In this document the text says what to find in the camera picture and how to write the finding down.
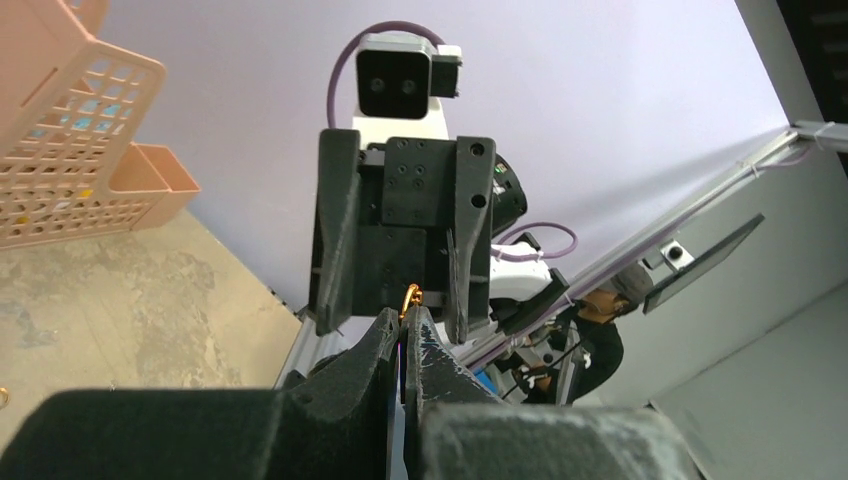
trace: white cable tie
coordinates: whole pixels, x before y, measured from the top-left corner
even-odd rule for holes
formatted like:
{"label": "white cable tie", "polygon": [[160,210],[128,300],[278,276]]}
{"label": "white cable tie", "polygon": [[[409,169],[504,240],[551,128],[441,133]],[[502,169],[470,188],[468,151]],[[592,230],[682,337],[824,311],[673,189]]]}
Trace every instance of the white cable tie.
{"label": "white cable tie", "polygon": [[822,128],[816,130],[816,133],[813,134],[813,140],[816,141],[816,146],[819,147],[819,150],[824,150],[824,147],[822,146],[821,141],[819,141],[819,135],[821,135],[822,133],[825,132],[825,130],[827,130],[828,128],[830,128],[834,125],[836,125],[836,122],[827,122],[827,123],[824,124],[824,126]]}

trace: black jacket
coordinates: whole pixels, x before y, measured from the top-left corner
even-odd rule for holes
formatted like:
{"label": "black jacket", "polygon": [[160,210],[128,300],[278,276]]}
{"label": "black jacket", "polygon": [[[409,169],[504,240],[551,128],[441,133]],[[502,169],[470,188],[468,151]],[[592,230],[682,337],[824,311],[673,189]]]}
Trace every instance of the black jacket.
{"label": "black jacket", "polygon": [[[591,366],[578,374],[577,384],[570,394],[569,401],[577,400],[601,386],[618,370],[622,359],[624,359],[624,345],[621,343],[621,336],[618,334],[618,328],[615,324],[600,324],[584,320],[577,315],[578,311],[579,308],[574,306],[560,313],[556,318],[556,323],[562,330],[554,331],[549,339],[551,348],[564,352],[568,328],[573,321],[577,327],[577,333],[583,339],[581,345],[592,357]],[[541,392],[534,392],[536,394],[528,397],[527,403],[554,403],[560,371],[551,376],[551,388],[544,395],[540,395]]]}

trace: black metal bracket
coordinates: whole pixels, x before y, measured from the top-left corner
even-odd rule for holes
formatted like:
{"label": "black metal bracket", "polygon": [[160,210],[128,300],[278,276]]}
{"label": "black metal bracket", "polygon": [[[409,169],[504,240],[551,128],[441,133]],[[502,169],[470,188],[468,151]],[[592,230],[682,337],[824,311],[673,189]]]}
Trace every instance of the black metal bracket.
{"label": "black metal bracket", "polygon": [[309,308],[325,335],[350,316],[396,307],[416,283],[452,343],[488,315],[491,139],[391,138],[359,150],[359,132],[325,130],[318,158]]}
{"label": "black metal bracket", "polygon": [[536,250],[537,252],[542,249],[542,244],[539,243],[539,241],[536,240],[536,237],[534,237],[533,234],[530,232],[522,233],[518,236],[517,239],[515,239],[514,242],[512,242],[512,244],[515,245],[517,243],[522,242],[526,243],[527,245],[530,245],[531,247],[533,247],[533,250]]}

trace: concrete floor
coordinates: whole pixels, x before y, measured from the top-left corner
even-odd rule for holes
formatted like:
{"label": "concrete floor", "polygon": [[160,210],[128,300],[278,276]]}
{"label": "concrete floor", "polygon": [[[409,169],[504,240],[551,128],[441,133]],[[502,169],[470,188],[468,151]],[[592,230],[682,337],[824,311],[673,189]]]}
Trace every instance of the concrete floor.
{"label": "concrete floor", "polygon": [[187,213],[0,252],[0,451],[60,390],[271,386],[299,326]]}

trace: blue object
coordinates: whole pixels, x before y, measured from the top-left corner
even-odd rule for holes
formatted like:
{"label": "blue object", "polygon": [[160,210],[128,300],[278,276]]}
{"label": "blue object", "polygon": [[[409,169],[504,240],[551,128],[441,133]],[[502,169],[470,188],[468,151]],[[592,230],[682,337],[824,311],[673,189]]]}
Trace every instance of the blue object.
{"label": "blue object", "polygon": [[492,380],[489,378],[489,376],[486,375],[486,372],[484,372],[483,370],[480,370],[477,373],[475,373],[474,376],[477,377],[477,380],[480,380],[480,383],[482,383],[483,386],[488,388],[490,392],[492,392],[494,394],[498,393],[497,388],[495,388],[495,384],[492,382]]}

